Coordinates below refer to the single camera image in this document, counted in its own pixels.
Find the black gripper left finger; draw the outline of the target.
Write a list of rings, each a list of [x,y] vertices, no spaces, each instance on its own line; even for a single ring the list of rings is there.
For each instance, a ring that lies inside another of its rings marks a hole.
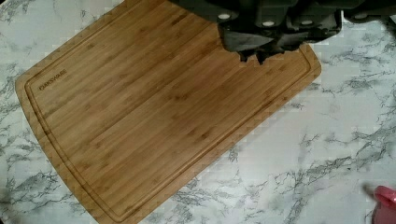
[[[258,62],[264,62],[266,58],[270,57],[264,46],[271,43],[273,38],[233,31],[220,24],[218,30],[222,46],[227,51],[236,52],[241,62],[246,62],[251,56],[255,56]]]

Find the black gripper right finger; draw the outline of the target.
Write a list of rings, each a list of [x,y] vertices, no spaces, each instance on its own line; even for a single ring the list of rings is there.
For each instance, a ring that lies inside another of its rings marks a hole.
[[[295,34],[281,34],[280,37],[276,37],[271,42],[259,46],[255,51],[255,55],[259,64],[263,64],[269,57],[279,53],[285,53],[286,51],[295,51],[304,43],[317,43],[330,36],[330,31],[321,29],[313,29]]]

